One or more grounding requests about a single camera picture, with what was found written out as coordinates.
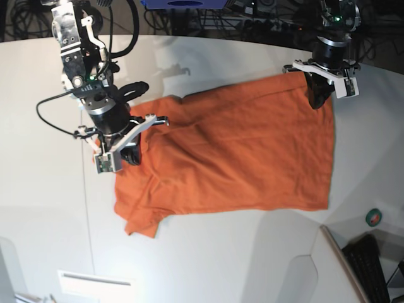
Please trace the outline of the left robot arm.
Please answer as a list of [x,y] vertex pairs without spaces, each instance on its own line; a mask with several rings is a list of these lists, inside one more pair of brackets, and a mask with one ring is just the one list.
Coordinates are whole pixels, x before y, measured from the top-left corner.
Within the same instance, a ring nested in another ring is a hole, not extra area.
[[337,98],[359,95],[355,72],[359,63],[345,59],[354,32],[361,23],[355,1],[320,1],[319,16],[323,33],[317,34],[312,57],[285,65],[283,72],[304,73],[312,109],[321,108],[332,93]]

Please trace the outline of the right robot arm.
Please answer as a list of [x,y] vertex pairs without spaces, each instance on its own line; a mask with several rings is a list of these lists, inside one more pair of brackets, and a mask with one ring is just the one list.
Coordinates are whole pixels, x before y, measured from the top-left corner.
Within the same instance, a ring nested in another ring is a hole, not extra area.
[[80,126],[72,137],[85,140],[94,151],[98,172],[117,172],[123,162],[141,163],[141,134],[148,128],[168,124],[165,116],[133,116],[129,102],[145,94],[149,85],[138,81],[118,88],[114,61],[125,56],[137,42],[135,33],[126,49],[112,52],[99,38],[103,18],[89,1],[51,1],[52,34],[61,48],[62,84],[79,101],[93,122]]

